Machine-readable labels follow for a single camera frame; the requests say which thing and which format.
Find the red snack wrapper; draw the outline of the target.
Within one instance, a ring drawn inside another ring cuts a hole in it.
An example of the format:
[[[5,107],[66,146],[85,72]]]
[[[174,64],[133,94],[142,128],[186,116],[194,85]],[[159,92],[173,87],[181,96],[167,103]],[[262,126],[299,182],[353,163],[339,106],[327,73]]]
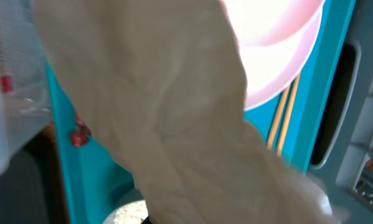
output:
[[[75,113],[76,126],[72,129],[69,134],[69,139],[74,147],[82,147],[86,144],[92,136],[89,127],[79,117],[78,113]]]

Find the white rice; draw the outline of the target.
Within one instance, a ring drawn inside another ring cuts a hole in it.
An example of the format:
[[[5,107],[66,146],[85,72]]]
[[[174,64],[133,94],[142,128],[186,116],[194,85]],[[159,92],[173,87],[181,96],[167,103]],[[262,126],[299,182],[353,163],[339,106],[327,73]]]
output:
[[[148,217],[144,200],[130,202],[111,212],[103,224],[141,224]]]

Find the white napkin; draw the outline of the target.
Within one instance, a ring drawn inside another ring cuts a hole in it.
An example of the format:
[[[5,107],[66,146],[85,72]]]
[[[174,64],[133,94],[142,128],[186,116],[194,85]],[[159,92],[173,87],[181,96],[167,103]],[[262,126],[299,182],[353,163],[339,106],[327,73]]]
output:
[[[58,83],[153,223],[330,224],[344,210],[244,119],[246,74],[213,0],[37,0]]]

